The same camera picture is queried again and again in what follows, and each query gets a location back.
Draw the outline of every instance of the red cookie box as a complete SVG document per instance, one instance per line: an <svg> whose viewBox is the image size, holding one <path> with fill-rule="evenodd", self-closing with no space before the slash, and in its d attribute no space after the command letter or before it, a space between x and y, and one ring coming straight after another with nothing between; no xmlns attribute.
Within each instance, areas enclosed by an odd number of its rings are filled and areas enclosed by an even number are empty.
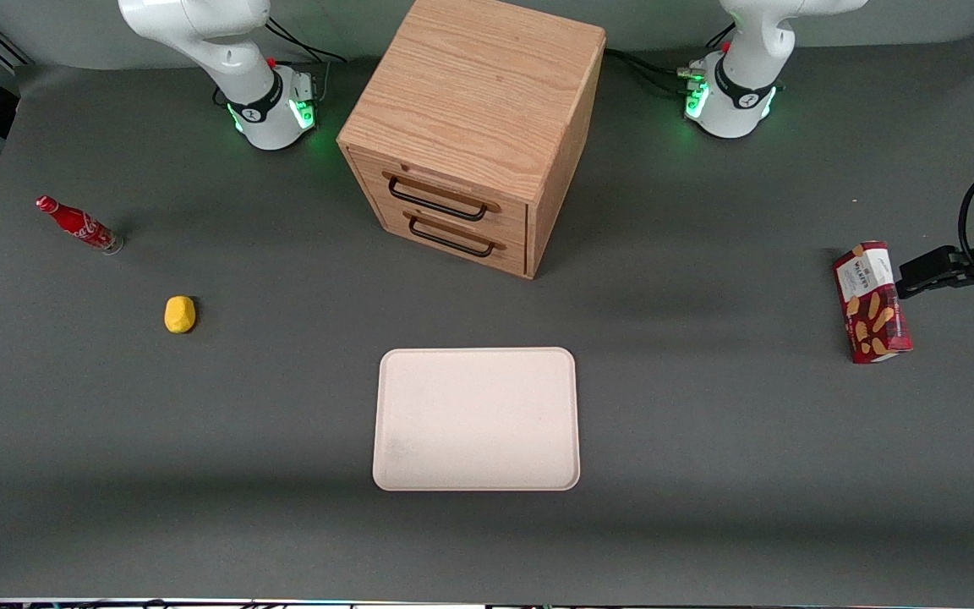
<svg viewBox="0 0 974 609"><path fill-rule="evenodd" d="M889 246L868 240L842 255L832 269L851 340L851 359L873 364L911 351L911 335L889 264Z"/></svg>

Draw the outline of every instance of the bottle cap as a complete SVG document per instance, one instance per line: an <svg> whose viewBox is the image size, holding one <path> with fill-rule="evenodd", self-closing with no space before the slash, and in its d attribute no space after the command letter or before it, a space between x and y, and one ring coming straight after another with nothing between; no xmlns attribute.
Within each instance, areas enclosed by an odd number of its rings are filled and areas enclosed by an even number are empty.
<svg viewBox="0 0 974 609"><path fill-rule="evenodd" d="M58 209L58 201L54 200L50 196L42 195L40 198L38 198L38 200L36 200L36 206L42 211L51 213L52 211L56 211Z"/></svg>

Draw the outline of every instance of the green led light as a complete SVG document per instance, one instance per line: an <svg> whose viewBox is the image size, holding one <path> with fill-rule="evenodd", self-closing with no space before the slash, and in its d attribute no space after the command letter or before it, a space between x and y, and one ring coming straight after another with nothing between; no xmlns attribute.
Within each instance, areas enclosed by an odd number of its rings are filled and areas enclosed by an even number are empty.
<svg viewBox="0 0 974 609"><path fill-rule="evenodd" d="M691 118L698 118L704 109L704 102L709 98L709 86L702 83L700 89L691 93L691 98L687 103L687 114Z"/></svg>
<svg viewBox="0 0 974 609"><path fill-rule="evenodd" d="M304 131L308 130L310 127L314 127L314 105L308 103L307 101L295 101L287 100L287 107L291 108L291 112L295 115L295 120L298 121L298 126Z"/></svg>
<svg viewBox="0 0 974 609"><path fill-rule="evenodd" d="M776 86L773 86L773 90L769 93L769 100L765 102L765 109L761 112L761 117L765 118L769 115L770 109L773 109L773 97L776 96Z"/></svg>
<svg viewBox="0 0 974 609"><path fill-rule="evenodd" d="M227 111L228 111L228 114L231 114L232 115L232 120L235 121L235 130L238 131L238 132L240 132L240 134L242 134L243 133L243 125L242 124L239 124L239 116L236 116L235 115L235 111L233 111L233 109L232 109L232 104L227 104Z"/></svg>

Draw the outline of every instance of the gray tabletop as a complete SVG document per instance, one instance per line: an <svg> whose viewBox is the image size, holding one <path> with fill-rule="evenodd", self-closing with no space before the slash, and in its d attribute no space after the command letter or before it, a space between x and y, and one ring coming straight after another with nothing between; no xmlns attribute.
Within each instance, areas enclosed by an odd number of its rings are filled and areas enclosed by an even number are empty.
<svg viewBox="0 0 974 609"><path fill-rule="evenodd" d="M0 596L974 606L974 292L908 301L917 351L854 366L830 270L955 242L974 39L801 50L735 142L607 61L534 282L382 231L333 141L372 67L333 67L320 128L276 153L199 69L24 73ZM173 294L193 334L163 328ZM576 489L375 488L382 354L472 346L576 356Z"/></svg>

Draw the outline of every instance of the white robot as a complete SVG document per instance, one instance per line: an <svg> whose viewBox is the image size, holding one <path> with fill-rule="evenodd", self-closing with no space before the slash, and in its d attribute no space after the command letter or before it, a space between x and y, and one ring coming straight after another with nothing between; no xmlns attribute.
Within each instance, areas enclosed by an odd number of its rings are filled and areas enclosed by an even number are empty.
<svg viewBox="0 0 974 609"><path fill-rule="evenodd" d="M309 74L270 65L250 40L213 43L265 25L270 0L119 0L131 30L192 58L220 86L235 127L264 151L290 146L314 127Z"/></svg>
<svg viewBox="0 0 974 609"><path fill-rule="evenodd" d="M718 138L750 134L769 115L777 76L796 49L792 17L836 15L862 8L867 0L720 0L735 20L730 49L691 62L680 76L691 78L685 116Z"/></svg>

